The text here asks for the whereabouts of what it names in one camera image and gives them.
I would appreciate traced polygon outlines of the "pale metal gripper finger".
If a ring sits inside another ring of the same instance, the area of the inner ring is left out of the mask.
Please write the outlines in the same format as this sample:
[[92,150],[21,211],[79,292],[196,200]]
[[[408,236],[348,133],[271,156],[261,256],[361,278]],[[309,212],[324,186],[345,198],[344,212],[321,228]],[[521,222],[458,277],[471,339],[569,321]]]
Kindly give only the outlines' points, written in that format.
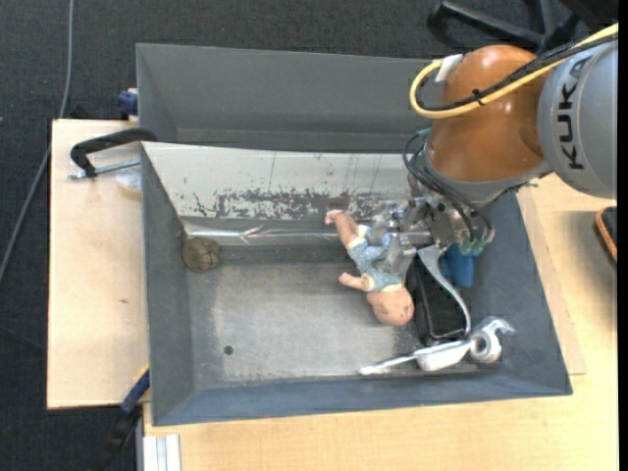
[[380,227],[369,227],[365,239],[369,246],[388,246],[397,237],[397,231]]
[[416,256],[412,244],[391,245],[382,258],[375,261],[375,268],[384,274],[406,274]]

